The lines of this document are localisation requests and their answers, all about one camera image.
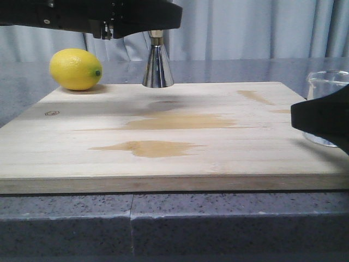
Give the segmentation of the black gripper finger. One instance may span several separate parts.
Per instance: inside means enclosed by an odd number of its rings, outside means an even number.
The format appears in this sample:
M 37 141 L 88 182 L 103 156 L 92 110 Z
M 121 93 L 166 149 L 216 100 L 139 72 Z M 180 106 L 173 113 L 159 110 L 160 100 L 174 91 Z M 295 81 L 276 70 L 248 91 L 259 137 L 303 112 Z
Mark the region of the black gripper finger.
M 169 1 L 117 1 L 113 37 L 152 30 L 180 28 L 182 7 Z
M 322 98 L 293 104 L 291 126 L 348 153 L 348 86 Z

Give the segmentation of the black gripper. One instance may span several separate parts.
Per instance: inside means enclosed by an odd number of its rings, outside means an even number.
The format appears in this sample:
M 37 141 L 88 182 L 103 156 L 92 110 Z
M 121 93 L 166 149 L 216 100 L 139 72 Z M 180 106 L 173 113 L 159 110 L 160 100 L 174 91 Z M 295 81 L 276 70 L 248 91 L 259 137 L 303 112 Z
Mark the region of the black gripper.
M 27 26 L 112 38 L 112 1 L 1 1 L 1 26 Z

